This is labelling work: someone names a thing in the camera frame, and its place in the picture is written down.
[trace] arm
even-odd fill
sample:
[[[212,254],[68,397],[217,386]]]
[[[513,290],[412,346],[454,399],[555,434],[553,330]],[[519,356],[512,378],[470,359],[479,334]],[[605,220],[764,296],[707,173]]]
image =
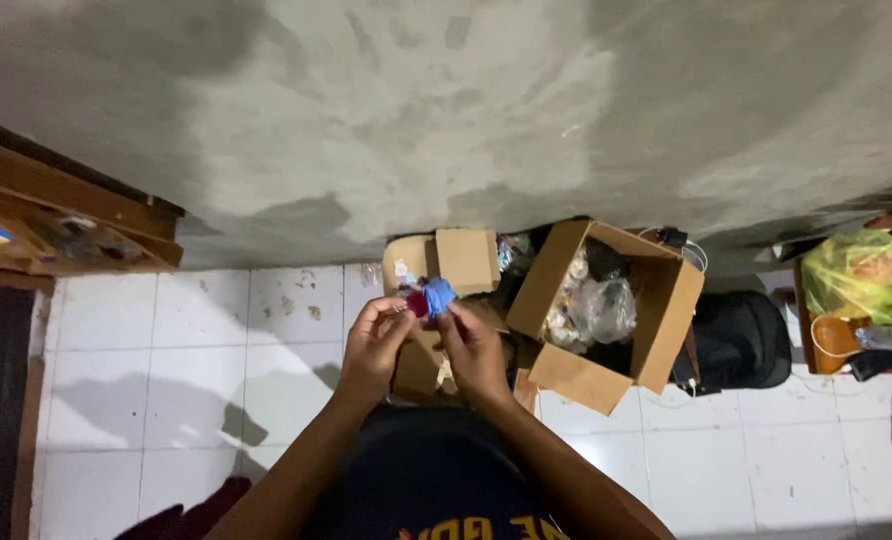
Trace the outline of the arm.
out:
[[[404,300],[370,301],[349,331],[342,375],[332,398],[269,472],[212,528],[208,540],[296,538],[363,421],[383,398],[396,351],[416,316],[391,309]]]
[[[674,538],[639,499],[583,459],[513,398],[496,330],[455,301],[437,325],[464,397],[518,453],[566,534]]]

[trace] open cardboard box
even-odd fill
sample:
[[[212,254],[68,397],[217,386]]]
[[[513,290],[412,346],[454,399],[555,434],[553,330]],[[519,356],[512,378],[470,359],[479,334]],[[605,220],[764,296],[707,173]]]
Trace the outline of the open cardboard box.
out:
[[[592,219],[555,224],[505,322],[512,330],[542,340],[546,315],[577,251],[587,238],[600,240],[629,257],[629,281],[636,294],[632,367],[616,373],[582,356],[544,343],[528,379],[577,403],[609,414],[636,383],[656,394],[666,386],[673,363],[693,320],[704,275],[676,251]]]
[[[396,262],[405,263],[419,277],[449,280],[460,302],[502,332],[508,332],[503,318],[490,305],[462,297],[491,292],[500,281],[496,251],[496,231],[481,228],[440,228],[435,234],[416,234],[393,240],[382,254],[382,290],[395,296],[399,290]],[[440,367],[445,352],[440,350],[440,333],[419,330],[399,352],[392,393],[414,402],[432,397],[440,389]]]

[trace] blue cloth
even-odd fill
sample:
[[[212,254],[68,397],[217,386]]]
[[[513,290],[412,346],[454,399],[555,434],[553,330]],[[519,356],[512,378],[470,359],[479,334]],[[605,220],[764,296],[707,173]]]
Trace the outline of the blue cloth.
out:
[[[456,300],[456,291],[449,281],[442,277],[433,277],[423,286],[423,296],[429,307],[429,318],[432,319],[446,311],[446,307]]]

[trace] gray concrete wall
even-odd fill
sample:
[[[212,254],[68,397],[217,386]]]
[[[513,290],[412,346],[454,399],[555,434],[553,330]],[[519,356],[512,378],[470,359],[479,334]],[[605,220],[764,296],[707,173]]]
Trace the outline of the gray concrete wall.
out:
[[[892,0],[0,0],[0,124],[188,209],[189,267],[709,235],[892,186]]]

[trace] red object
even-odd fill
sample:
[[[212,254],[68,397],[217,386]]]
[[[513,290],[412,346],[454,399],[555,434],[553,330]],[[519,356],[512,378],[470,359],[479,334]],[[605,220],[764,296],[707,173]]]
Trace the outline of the red object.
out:
[[[414,290],[405,297],[405,304],[409,310],[416,314],[416,318],[425,317],[430,312],[430,305],[426,302],[426,296],[421,291]]]

